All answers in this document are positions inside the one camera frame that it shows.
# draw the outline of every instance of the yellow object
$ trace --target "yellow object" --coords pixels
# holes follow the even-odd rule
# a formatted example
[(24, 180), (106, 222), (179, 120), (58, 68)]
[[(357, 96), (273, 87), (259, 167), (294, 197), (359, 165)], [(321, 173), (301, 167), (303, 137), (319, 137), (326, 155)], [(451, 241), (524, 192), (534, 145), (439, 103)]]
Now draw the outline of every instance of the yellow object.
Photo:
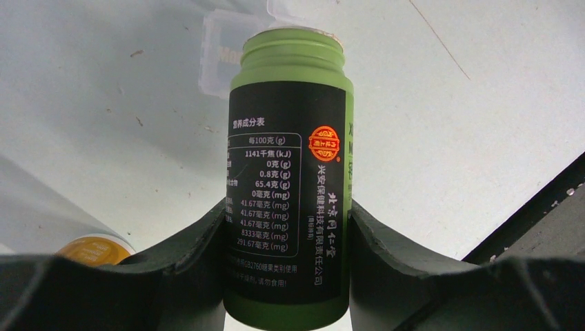
[(109, 234), (88, 234), (71, 241), (57, 252), (58, 255), (90, 267), (115, 265), (134, 253), (125, 241)]

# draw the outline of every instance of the white surface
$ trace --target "white surface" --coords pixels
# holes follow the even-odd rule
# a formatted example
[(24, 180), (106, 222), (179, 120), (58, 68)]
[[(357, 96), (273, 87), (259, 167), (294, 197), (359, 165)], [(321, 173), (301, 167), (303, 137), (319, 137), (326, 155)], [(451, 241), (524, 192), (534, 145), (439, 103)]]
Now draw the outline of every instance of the white surface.
[[(247, 325), (244, 325), (235, 319), (233, 319), (229, 314), (226, 315), (226, 324), (224, 326), (225, 331), (256, 331), (257, 328), (251, 328)], [(351, 331), (351, 319), (349, 310), (348, 312), (340, 318), (337, 322), (327, 326), (325, 328), (316, 329), (315, 331)]]
[[(344, 43), (356, 200), (462, 258), (585, 150), (585, 2), (415, 3), (465, 74), (407, 0), (287, 10)], [(260, 0), (0, 0), (0, 252), (96, 230), (143, 250), (218, 202), (227, 102), (197, 87), (201, 29), (244, 8), (273, 23)]]

